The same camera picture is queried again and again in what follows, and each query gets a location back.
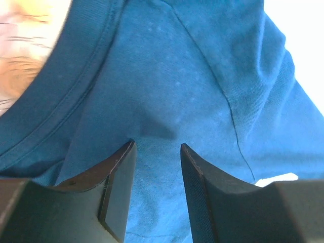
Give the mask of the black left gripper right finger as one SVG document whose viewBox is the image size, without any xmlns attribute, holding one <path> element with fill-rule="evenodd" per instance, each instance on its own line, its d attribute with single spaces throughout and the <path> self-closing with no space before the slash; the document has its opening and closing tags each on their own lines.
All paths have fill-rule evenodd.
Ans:
<svg viewBox="0 0 324 243">
<path fill-rule="evenodd" d="M 323 180 L 258 187 L 181 146 L 194 242 L 323 242 Z"/>
</svg>

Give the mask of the dark blue t shirt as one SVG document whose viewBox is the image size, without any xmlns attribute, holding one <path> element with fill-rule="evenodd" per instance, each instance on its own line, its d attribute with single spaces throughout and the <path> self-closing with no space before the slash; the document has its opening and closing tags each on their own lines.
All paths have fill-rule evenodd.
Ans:
<svg viewBox="0 0 324 243">
<path fill-rule="evenodd" d="M 250 183 L 323 178 L 323 115 L 263 1 L 72 1 L 1 114 L 1 177 L 57 185 L 130 139 L 127 242 L 191 242 L 182 143 Z"/>
</svg>

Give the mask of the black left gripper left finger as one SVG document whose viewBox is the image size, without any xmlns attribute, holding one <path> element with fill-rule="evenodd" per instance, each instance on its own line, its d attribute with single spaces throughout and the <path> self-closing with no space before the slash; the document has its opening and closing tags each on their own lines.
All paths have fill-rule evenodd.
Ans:
<svg viewBox="0 0 324 243">
<path fill-rule="evenodd" d="M 129 141 L 55 187 L 1 180 L 1 242 L 123 242 L 136 161 Z"/>
</svg>

